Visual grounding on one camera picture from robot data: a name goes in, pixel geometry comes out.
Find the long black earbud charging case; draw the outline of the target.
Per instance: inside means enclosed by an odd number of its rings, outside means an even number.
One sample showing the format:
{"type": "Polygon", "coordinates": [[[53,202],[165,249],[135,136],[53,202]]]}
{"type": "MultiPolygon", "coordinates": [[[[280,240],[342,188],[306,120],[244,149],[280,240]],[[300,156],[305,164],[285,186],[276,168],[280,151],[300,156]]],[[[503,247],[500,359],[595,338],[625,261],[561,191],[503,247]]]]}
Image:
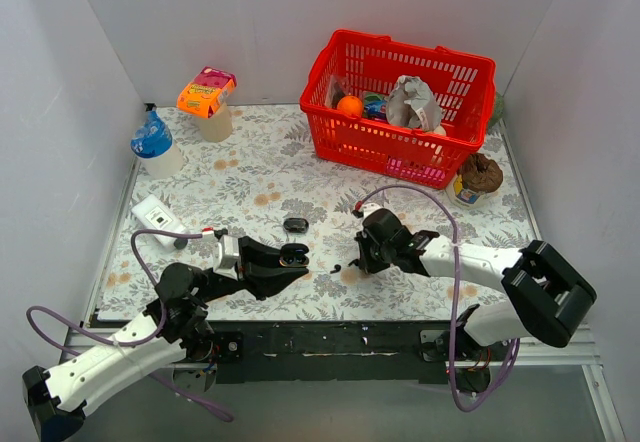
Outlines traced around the long black earbud charging case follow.
{"type": "Polygon", "coordinates": [[[305,234],[309,230],[309,222],[305,218],[290,217],[284,220],[283,228],[287,233],[305,234]]]}

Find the black case with gold line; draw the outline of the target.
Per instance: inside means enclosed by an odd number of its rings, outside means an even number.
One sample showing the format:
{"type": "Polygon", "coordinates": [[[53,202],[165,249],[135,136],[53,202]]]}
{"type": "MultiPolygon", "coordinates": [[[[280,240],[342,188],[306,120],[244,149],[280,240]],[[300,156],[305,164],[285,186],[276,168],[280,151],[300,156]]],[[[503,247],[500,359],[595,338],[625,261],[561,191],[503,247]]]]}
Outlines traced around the black case with gold line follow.
{"type": "Polygon", "coordinates": [[[280,249],[279,263],[283,267],[307,267],[309,248],[301,243],[287,243],[280,249]]]}

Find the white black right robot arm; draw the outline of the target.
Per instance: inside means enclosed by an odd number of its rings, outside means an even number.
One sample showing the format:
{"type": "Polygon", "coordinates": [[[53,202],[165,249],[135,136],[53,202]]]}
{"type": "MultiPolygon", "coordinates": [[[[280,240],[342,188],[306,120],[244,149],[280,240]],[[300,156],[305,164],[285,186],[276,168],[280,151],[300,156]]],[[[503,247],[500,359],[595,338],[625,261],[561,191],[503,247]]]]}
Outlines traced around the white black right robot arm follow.
{"type": "Polygon", "coordinates": [[[523,337],[563,348],[597,300],[595,289],[546,242],[534,240],[522,249],[457,245],[436,231],[411,232],[374,203],[357,204],[354,214],[362,220],[355,237],[361,271],[396,267],[407,274],[456,277],[505,296],[503,302],[469,306],[453,328],[427,342],[433,359],[453,353],[471,360],[498,342],[523,337]]]}

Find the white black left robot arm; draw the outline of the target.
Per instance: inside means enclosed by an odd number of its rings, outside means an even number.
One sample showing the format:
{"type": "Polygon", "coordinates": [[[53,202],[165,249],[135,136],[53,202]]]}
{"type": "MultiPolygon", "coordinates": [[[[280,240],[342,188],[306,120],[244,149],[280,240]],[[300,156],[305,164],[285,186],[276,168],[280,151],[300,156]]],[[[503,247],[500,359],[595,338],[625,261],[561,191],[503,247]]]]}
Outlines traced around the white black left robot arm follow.
{"type": "Polygon", "coordinates": [[[64,441],[113,395],[168,364],[184,360],[214,369],[240,355],[239,336],[217,333],[207,320],[209,302],[246,291],[262,301],[308,274],[309,249],[300,243],[273,248],[254,239],[206,229],[213,265],[168,265],[155,283],[156,299],[119,331],[70,360],[23,373],[23,395],[41,441],[64,441]]]}

